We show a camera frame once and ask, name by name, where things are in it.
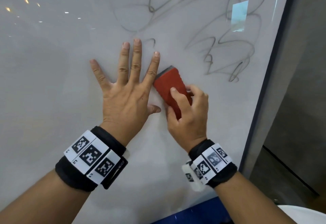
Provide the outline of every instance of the floor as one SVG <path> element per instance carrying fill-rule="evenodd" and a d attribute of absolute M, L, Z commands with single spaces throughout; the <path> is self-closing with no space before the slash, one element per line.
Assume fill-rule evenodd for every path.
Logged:
<path fill-rule="evenodd" d="M 276 204 L 308 207 L 317 197 L 264 148 L 250 181 Z"/>

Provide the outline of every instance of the right hand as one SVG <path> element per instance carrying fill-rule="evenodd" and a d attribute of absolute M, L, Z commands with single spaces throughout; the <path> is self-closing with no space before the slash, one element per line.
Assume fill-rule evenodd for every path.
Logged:
<path fill-rule="evenodd" d="M 193 97 L 190 106 L 187 97 L 171 88 L 171 95 L 181 110 L 181 119 L 177 120 L 172 107 L 165 104 L 168 130 L 177 143 L 187 152 L 207 139 L 208 94 L 195 85 L 186 86 Z"/>

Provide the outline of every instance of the whiteboard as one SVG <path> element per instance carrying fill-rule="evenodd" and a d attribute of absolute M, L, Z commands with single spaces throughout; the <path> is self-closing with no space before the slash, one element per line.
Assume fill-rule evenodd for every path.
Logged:
<path fill-rule="evenodd" d="M 121 44 L 136 36 L 142 77 L 160 51 L 159 71 L 174 65 L 207 92 L 207 135 L 239 165 L 285 2 L 0 0 L 0 208 L 101 123 L 88 60 L 114 81 Z M 154 89 L 149 103 L 163 108 Z M 181 171 L 188 156 L 164 112 L 149 117 L 128 150 L 128 166 L 109 190 L 91 194 L 76 223 L 150 223 L 215 196 L 190 189 Z"/>

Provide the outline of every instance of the fingernail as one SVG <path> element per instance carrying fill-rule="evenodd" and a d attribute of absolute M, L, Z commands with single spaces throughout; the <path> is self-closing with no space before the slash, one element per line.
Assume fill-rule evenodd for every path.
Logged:
<path fill-rule="evenodd" d="M 122 43 L 122 48 L 123 49 L 129 49 L 130 48 L 130 43 L 129 42 Z"/>
<path fill-rule="evenodd" d="M 141 40 L 139 38 L 134 39 L 134 45 L 135 46 L 140 46 L 141 45 Z"/>

